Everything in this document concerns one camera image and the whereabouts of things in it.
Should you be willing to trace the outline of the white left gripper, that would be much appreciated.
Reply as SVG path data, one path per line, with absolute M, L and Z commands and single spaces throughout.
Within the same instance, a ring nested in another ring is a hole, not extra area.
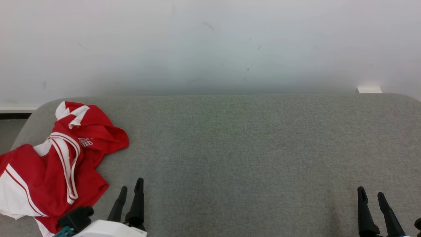
M 121 221 L 122 209 L 125 205 L 128 189 L 123 186 L 118 198 L 105 220 L 97 220 L 88 225 L 83 231 L 77 233 L 74 237 L 147 237 L 144 223 L 144 193 L 143 178 L 138 178 L 134 198 L 129 212 L 125 216 L 125 222 Z

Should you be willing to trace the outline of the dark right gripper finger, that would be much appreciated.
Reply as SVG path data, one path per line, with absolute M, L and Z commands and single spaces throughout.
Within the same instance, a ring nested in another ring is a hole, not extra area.
M 385 226 L 387 230 L 386 237 L 404 237 L 406 233 L 404 232 L 400 222 L 398 221 L 397 217 L 395 216 L 394 211 L 391 209 L 390 205 L 388 204 L 385 195 L 382 192 L 378 192 L 377 194 L 379 207 L 381 212 L 383 213 Z
M 375 225 L 368 207 L 368 198 L 363 187 L 358 192 L 358 232 L 359 237 L 380 237 L 380 230 Z

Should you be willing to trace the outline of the red and white garment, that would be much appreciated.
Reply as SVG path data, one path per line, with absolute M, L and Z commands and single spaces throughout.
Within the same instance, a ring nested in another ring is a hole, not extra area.
M 43 237 L 58 219 L 79 206 L 93 206 L 108 189 L 96 171 L 104 156 L 129 146 L 96 105 L 63 101 L 43 144 L 23 144 L 0 155 L 0 214 L 34 217 Z

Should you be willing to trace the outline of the grey fabric sofa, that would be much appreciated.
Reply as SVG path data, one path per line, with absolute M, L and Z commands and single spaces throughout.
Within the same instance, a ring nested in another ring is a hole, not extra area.
M 377 194 L 415 237 L 421 217 L 421 102 L 394 93 L 90 96 L 126 131 L 97 170 L 130 208 L 145 180 L 148 237 L 358 237 L 357 188 L 386 234 Z

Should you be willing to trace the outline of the white and black baseboard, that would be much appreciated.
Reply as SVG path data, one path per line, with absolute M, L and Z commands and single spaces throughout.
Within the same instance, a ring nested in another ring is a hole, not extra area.
M 28 119 L 39 107 L 2 107 L 0 120 Z

